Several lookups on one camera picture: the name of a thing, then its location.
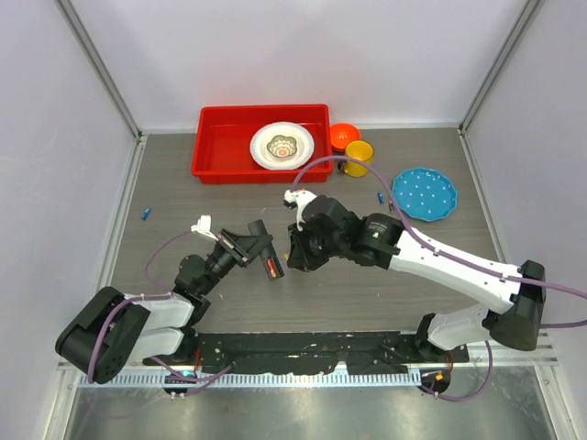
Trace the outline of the red battery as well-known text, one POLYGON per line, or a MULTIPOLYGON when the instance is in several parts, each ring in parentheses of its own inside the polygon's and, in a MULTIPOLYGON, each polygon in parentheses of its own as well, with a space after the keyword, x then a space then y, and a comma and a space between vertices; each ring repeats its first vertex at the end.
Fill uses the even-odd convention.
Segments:
POLYGON ((278 277, 278 272, 276 271, 275 266, 274 266, 273 261, 272 261, 271 258, 268 258, 266 260, 266 266, 267 266, 267 269, 268 269, 269 276, 272 279, 276 279, 278 277))

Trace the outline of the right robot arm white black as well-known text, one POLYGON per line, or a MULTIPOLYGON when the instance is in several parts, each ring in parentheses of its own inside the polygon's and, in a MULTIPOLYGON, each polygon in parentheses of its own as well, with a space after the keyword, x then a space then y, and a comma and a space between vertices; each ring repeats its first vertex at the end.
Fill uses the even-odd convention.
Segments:
POLYGON ((285 192, 283 203, 296 211, 288 227, 289 268, 309 272, 332 258, 346 259, 416 275, 475 300, 469 308, 422 318, 414 337, 422 360, 433 362, 455 348, 489 339, 518 351, 536 349, 546 301, 538 285, 545 279, 542 265, 528 260, 517 267, 480 258, 387 214, 359 218, 338 200, 306 190, 285 192))

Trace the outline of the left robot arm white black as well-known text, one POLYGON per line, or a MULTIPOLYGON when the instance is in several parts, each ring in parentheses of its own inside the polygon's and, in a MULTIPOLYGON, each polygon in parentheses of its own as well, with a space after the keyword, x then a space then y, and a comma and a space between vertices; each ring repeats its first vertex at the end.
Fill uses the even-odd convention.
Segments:
POLYGON ((100 289, 58 336, 56 353, 97 384, 145 358, 165 356, 174 365, 188 364, 195 353, 193 326, 210 306, 208 294, 232 269, 260 259, 271 279, 282 276, 262 220, 249 223, 249 232, 239 235, 226 229, 214 234, 207 219, 201 217, 190 231, 212 239, 212 251, 185 257, 170 291, 129 295, 112 286, 100 289))

